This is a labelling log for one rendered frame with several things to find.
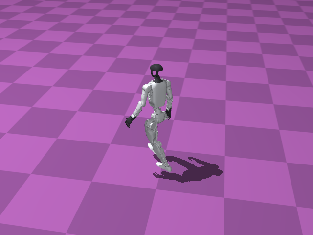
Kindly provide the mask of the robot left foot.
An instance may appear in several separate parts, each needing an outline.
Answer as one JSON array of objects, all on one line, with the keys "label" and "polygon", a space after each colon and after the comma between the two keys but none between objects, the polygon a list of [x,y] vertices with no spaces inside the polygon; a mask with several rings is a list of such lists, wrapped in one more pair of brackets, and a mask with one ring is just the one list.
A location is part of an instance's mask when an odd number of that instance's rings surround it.
[{"label": "robot left foot", "polygon": [[157,165],[158,167],[162,168],[162,169],[165,169],[165,170],[168,171],[168,172],[171,172],[171,171],[172,171],[172,168],[171,168],[170,166],[167,165],[168,167],[165,167],[164,164],[161,163],[161,162],[157,162],[156,165]]}]

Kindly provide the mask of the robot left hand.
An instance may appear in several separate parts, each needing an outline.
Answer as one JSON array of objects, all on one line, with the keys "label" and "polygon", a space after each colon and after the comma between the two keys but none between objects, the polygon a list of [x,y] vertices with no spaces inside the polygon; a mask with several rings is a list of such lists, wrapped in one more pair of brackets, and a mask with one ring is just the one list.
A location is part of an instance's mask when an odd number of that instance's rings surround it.
[{"label": "robot left hand", "polygon": [[[126,125],[129,127],[130,126],[130,124],[132,123],[132,121],[135,119],[136,117],[134,117],[133,119],[132,119],[132,117],[130,116],[130,117],[128,117],[128,118],[126,118],[126,121],[125,121],[125,123],[126,123]],[[130,128],[130,127],[129,127]]]}]

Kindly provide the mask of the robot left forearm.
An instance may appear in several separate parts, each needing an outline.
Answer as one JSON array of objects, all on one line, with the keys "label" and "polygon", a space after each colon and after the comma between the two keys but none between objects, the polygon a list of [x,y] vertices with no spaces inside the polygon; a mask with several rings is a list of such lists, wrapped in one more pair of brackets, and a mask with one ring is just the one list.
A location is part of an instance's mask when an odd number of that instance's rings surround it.
[{"label": "robot left forearm", "polygon": [[137,105],[137,107],[136,107],[136,109],[135,109],[135,111],[134,111],[133,114],[131,115],[132,119],[133,119],[134,117],[137,117],[137,116],[139,115],[140,111],[142,111],[141,105],[142,105],[142,103],[141,103],[141,101],[139,101],[139,102],[138,102],[138,105]]}]

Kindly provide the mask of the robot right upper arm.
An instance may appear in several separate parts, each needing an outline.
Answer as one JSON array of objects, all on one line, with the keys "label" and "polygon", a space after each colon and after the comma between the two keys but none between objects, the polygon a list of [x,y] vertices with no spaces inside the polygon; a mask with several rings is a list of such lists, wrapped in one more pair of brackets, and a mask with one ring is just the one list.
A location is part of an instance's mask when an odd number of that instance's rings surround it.
[{"label": "robot right upper arm", "polygon": [[167,83],[167,95],[166,95],[166,99],[167,99],[167,100],[170,100],[170,99],[173,98],[173,96],[172,96],[172,89],[171,89],[171,82],[170,82],[169,80],[166,80],[166,79],[165,79],[165,81],[166,81],[166,83]]}]

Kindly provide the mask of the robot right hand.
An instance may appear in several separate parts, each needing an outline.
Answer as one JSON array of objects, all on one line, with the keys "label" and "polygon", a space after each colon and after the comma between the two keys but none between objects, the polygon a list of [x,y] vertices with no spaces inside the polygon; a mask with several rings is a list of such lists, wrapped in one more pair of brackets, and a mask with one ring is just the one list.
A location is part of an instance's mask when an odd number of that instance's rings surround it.
[{"label": "robot right hand", "polygon": [[[171,118],[171,108],[169,109],[169,111],[166,110],[165,112],[166,112],[168,118],[170,119],[170,118]],[[169,119],[168,119],[168,120],[169,120]]]}]

